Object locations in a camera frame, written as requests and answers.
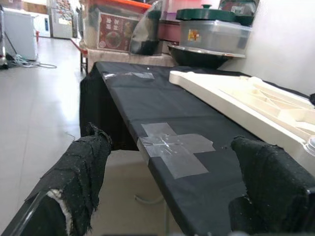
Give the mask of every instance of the cable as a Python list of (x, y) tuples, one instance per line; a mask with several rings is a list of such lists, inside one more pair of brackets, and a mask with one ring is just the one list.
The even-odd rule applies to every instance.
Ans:
[(44, 67), (47, 69), (56, 69), (57, 68), (57, 66), (55, 66), (55, 65), (40, 63), (37, 60), (35, 60), (35, 61), (27, 60), (23, 56), (19, 55), (16, 52), (11, 40), (9, 39), (8, 35), (6, 34), (6, 32), (4, 32), (4, 34), (5, 34), (6, 38), (8, 39), (13, 51), (15, 52), (15, 56), (13, 56), (14, 60), (10, 60), (10, 62), (12, 64), (18, 65), (18, 66), (24, 67), (24, 68), (34, 68), (34, 67)]

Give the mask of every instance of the beige floor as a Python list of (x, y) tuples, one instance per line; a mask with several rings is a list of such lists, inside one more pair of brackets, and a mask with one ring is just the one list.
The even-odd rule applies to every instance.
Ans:
[[(0, 234), (38, 179), (79, 138), (79, 53), (68, 40), (40, 38), (39, 61), (57, 69), (0, 71)], [(138, 152), (109, 157), (90, 235), (163, 233), (163, 205), (133, 199), (159, 196)], [(179, 229), (174, 223), (173, 231)]]

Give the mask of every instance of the white refrigerator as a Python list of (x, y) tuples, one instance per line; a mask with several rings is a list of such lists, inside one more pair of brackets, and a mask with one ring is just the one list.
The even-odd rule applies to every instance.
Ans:
[(22, 10), (4, 9), (5, 49), (28, 60), (37, 59), (37, 43), (34, 36), (33, 16)]

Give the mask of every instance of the green pot lid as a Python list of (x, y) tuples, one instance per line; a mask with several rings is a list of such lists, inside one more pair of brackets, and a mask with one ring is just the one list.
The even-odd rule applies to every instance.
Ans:
[(190, 20), (219, 20), (226, 22), (235, 22), (235, 13), (209, 9), (211, 5), (203, 5), (204, 8), (181, 9), (176, 13), (176, 19), (181, 21)]

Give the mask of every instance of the plastic container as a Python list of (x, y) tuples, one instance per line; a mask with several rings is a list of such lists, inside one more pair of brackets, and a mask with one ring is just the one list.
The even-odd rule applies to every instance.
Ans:
[(151, 5), (132, 0), (84, 2), (84, 42), (88, 48), (128, 51), (133, 30)]
[(181, 21), (180, 46), (245, 55), (251, 27), (222, 21)]

